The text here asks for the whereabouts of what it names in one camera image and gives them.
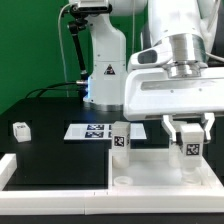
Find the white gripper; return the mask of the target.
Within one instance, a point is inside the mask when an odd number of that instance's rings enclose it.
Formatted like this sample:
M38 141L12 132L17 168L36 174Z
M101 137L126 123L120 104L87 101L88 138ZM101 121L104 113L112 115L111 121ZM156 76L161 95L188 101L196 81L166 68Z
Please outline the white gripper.
M148 59L151 52L156 53L154 49L148 49L130 58L124 92L124 117L132 121L162 118L162 127L170 142L175 144L180 122L173 117L202 115L203 143L209 144L214 114L224 114L224 68L201 69L198 76L170 77L163 65L171 56L167 54L158 57L154 63L145 63L144 59Z

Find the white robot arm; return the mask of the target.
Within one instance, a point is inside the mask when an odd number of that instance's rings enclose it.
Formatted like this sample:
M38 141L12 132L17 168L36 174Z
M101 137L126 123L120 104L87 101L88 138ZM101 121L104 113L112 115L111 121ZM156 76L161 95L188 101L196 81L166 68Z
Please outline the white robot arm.
M84 104L121 109L129 121L160 119L176 142L183 129L174 119L200 117L192 136L211 140L217 115L224 114L224 68L207 64L221 0L69 0L70 14L90 28L94 68L85 74ZM140 51L125 57L125 39L109 18L148 11Z

